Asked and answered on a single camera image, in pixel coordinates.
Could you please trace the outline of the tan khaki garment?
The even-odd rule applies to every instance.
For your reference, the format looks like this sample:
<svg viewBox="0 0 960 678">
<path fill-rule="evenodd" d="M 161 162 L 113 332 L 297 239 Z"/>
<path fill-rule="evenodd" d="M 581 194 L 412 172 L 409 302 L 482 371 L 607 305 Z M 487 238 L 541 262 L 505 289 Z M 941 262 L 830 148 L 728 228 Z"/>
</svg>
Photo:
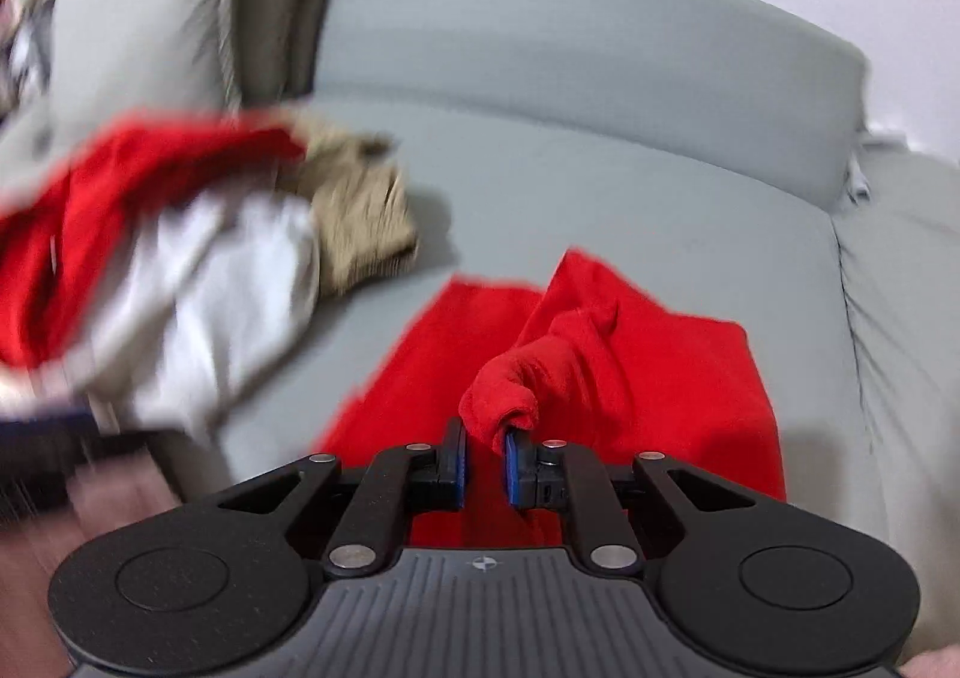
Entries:
<svg viewBox="0 0 960 678">
<path fill-rule="evenodd" d="M 420 235 L 404 174 L 389 160 L 391 135 L 353 132 L 304 107 L 282 107 L 277 116 L 304 148 L 301 163 L 278 173 L 277 187 L 309 202 L 319 296 L 407 272 Z"/>
</svg>

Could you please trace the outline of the white garment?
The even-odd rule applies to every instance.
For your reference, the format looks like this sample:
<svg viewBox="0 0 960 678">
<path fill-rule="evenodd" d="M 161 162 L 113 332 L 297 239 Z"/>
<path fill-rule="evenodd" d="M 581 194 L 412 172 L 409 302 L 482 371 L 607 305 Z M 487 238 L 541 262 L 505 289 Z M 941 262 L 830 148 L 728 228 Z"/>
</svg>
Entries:
<svg viewBox="0 0 960 678">
<path fill-rule="evenodd" d="M 203 439 L 306 330 L 319 262 L 306 200 L 239 182 L 205 190 L 135 228 L 32 388 Z"/>
</svg>

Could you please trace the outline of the grey sofa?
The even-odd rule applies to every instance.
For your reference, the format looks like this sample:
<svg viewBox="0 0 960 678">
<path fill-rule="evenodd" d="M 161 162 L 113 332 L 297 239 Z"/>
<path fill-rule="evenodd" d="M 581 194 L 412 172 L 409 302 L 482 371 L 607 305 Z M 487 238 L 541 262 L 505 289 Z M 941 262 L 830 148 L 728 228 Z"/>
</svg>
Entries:
<svg viewBox="0 0 960 678">
<path fill-rule="evenodd" d="M 2 212 L 117 119 L 312 109 L 391 135 L 412 267 L 316 299 L 203 439 L 2 363 L 3 419 L 89 408 L 159 451 L 12 520 L 5 673 L 903 676 L 958 667 L 958 173 L 866 127 L 861 52 L 754 0 L 331 0 L 306 100 L 2 134 Z M 322 566 L 348 467 L 316 442 L 454 277 L 581 251 L 748 338 L 786 494 L 659 451 L 601 462 L 643 574 L 556 547 Z"/>
</svg>

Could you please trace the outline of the grey back cushion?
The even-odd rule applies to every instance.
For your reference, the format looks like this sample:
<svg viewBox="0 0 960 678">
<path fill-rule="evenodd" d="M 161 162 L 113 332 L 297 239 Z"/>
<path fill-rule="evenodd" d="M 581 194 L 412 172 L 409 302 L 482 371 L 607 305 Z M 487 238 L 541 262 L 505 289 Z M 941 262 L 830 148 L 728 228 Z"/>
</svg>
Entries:
<svg viewBox="0 0 960 678">
<path fill-rule="evenodd" d="M 235 111 L 285 91 L 296 0 L 57 0 L 49 111 L 86 130 L 129 109 Z"/>
</svg>

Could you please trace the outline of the red t-shirt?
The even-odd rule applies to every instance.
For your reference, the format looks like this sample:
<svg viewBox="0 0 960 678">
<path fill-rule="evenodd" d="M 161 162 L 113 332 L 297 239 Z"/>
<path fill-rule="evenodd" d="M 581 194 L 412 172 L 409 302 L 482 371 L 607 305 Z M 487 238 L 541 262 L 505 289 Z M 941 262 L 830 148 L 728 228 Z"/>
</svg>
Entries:
<svg viewBox="0 0 960 678">
<path fill-rule="evenodd" d="M 560 545 L 556 515 L 508 504 L 509 426 L 613 465 L 659 451 L 786 494 L 775 412 L 745 330 L 674 313 L 581 251 L 566 252 L 545 288 L 451 278 L 316 446 L 363 467 L 389 447 L 441 441 L 455 416 L 469 433 L 466 505 L 417 517 L 416 547 Z"/>
</svg>

